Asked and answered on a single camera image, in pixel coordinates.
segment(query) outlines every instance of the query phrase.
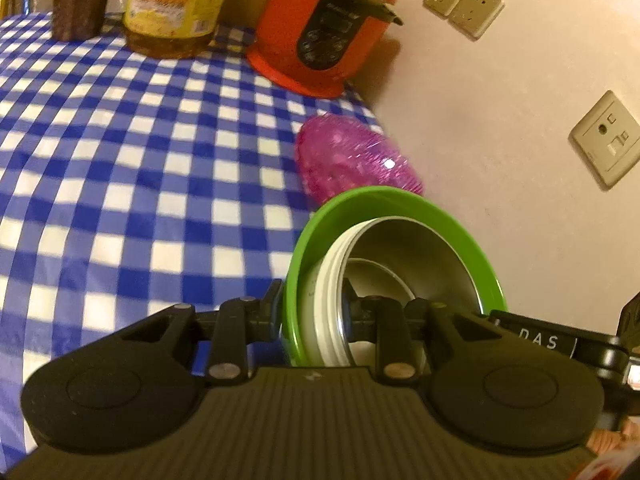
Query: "green rim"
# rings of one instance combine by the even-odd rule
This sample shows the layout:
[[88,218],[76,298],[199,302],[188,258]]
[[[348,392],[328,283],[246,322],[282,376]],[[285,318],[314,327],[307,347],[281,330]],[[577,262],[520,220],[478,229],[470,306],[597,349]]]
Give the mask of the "green rim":
[[341,193],[311,218],[296,244],[284,291],[283,336],[293,365],[308,365],[298,325],[298,282],[349,227],[380,216],[406,216],[434,229],[456,251],[478,290],[483,312],[507,310],[498,279],[475,240],[449,214],[409,191],[370,186]]

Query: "yellow label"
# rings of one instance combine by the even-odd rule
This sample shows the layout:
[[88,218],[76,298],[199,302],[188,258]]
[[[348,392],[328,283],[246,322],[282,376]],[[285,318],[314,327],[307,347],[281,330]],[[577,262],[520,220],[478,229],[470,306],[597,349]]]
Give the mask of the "yellow label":
[[156,38],[205,36],[216,28],[224,0],[127,0],[124,25]]

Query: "beige wall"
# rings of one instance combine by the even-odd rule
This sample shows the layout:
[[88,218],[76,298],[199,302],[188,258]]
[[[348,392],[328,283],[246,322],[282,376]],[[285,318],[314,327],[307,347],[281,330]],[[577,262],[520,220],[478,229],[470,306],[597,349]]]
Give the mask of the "beige wall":
[[640,290],[640,168],[602,191],[568,135],[607,89],[640,119],[640,0],[504,0],[476,42],[421,1],[399,0],[363,94],[512,311],[613,332]]

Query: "purple plastic package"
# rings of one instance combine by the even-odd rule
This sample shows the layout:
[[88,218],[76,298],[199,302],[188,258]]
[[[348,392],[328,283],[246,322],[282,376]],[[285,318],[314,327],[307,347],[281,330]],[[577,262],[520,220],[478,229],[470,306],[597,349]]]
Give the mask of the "purple plastic package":
[[353,117],[325,114],[306,120],[295,156],[305,193],[320,205],[362,186],[422,194],[422,182],[393,143]]

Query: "tablecloth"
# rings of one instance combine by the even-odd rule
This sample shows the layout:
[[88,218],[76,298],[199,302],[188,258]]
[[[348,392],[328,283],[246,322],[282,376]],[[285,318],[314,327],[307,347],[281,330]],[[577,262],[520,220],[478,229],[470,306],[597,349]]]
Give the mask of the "tablecloth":
[[353,91],[315,100],[257,75],[250,30],[195,60],[49,16],[0,24],[0,470],[33,438],[19,410],[42,364],[178,302],[198,311],[284,277],[308,220],[293,161],[305,118],[375,120]]

